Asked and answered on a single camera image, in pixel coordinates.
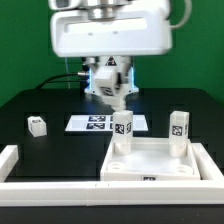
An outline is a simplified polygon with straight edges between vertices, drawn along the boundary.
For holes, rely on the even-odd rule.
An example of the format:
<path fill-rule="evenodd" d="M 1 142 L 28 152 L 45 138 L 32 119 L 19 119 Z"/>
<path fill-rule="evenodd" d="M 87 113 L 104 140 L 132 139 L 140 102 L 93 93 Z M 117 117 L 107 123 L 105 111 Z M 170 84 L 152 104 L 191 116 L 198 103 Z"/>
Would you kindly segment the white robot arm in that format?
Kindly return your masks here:
<path fill-rule="evenodd" d="M 59 57 L 84 57 L 107 104 L 130 91 L 131 58 L 172 47 L 169 0 L 48 0 Z"/>

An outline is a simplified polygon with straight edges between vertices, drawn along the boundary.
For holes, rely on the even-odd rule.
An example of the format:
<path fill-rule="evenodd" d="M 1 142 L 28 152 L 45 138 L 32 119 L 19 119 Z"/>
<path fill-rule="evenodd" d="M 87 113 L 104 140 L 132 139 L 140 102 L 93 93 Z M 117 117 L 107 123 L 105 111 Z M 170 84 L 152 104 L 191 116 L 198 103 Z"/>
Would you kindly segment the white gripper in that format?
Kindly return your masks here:
<path fill-rule="evenodd" d="M 87 57 L 90 83 L 97 56 L 119 56 L 117 86 L 129 82 L 129 56 L 172 48 L 169 0 L 49 0 L 51 41 L 59 57 Z"/>

